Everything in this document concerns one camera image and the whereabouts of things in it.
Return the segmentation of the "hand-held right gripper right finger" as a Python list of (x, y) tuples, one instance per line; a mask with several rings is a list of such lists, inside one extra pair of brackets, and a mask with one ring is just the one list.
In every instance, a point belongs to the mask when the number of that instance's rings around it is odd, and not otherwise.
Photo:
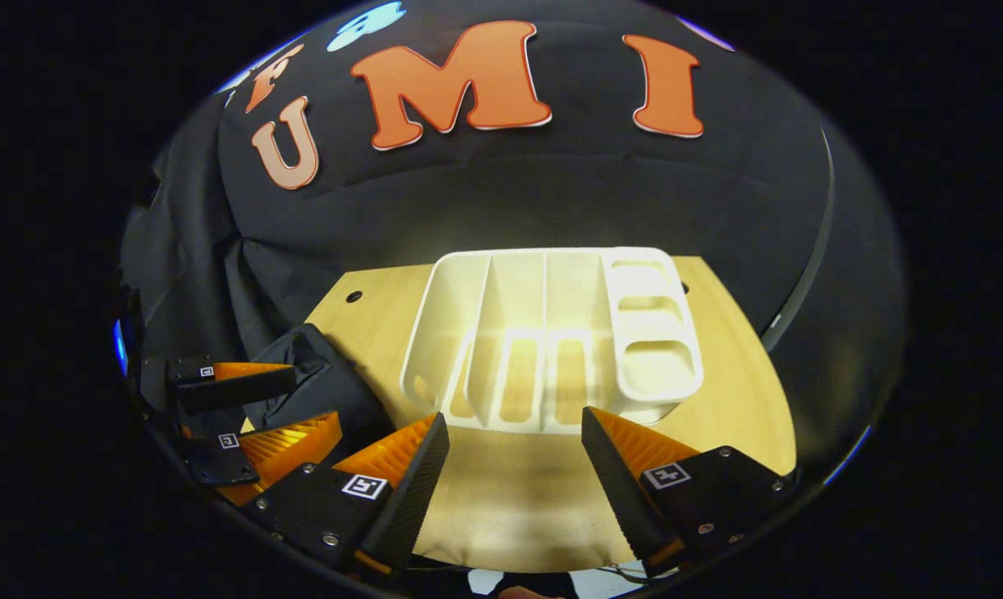
[(738, 548), (789, 504), (783, 475), (734, 446), (699, 451), (619, 414), (581, 413), (581, 442), (646, 576)]

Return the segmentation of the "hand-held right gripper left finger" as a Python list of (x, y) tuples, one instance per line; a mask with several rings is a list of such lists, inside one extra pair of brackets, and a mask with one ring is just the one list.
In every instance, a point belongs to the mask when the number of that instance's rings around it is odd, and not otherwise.
[(329, 465), (342, 429), (330, 414), (265, 464), (240, 505), (265, 533), (347, 577), (392, 577), (412, 556), (441, 477), (446, 419), (429, 414)]

